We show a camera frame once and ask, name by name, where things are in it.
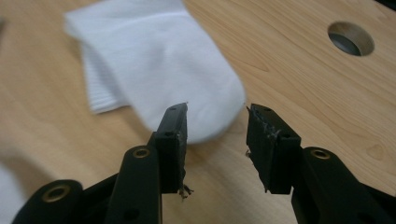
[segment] wood grain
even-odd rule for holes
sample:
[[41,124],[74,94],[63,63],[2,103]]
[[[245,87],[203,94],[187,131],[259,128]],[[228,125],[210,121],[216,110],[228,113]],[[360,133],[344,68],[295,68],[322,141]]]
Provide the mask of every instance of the wood grain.
[[[0,161],[22,179],[33,175],[27,170],[42,173],[34,186],[72,178],[88,187],[116,173],[123,153],[149,139],[130,108],[89,112],[78,43],[64,33],[63,14],[92,2],[0,2],[7,20]],[[240,76],[247,105],[272,107],[304,147],[331,150],[361,182],[396,194],[394,11],[371,0],[185,3]],[[359,25],[374,52],[356,57],[336,48],[327,33],[335,21]],[[195,193],[184,203],[164,196],[164,223],[296,222],[290,196],[265,194],[245,157],[247,122],[242,111],[223,136],[189,147],[186,182]]]

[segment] wooden table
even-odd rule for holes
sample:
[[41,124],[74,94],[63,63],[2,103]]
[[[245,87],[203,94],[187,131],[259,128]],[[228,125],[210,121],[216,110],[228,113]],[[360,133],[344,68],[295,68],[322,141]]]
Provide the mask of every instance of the wooden table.
[[[3,0],[0,161],[27,196],[48,181],[86,188],[120,168],[150,131],[131,108],[93,115],[78,43],[63,14],[93,0]],[[241,77],[247,105],[272,107],[303,147],[336,153],[359,181],[396,193],[396,13],[371,0],[186,0]],[[347,21],[375,43],[363,57],[334,46],[328,28]],[[265,194],[246,158],[248,112],[222,137],[188,148],[184,203],[163,196],[164,223],[293,223],[290,196]]]

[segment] white sock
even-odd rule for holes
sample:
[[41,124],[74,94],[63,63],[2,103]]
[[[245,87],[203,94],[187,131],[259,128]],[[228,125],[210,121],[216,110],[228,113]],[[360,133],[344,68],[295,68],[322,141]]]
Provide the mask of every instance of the white sock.
[[244,105],[243,86],[181,0],[106,0],[66,14],[83,48],[93,112],[134,108],[156,130],[188,102],[189,143],[223,132]]

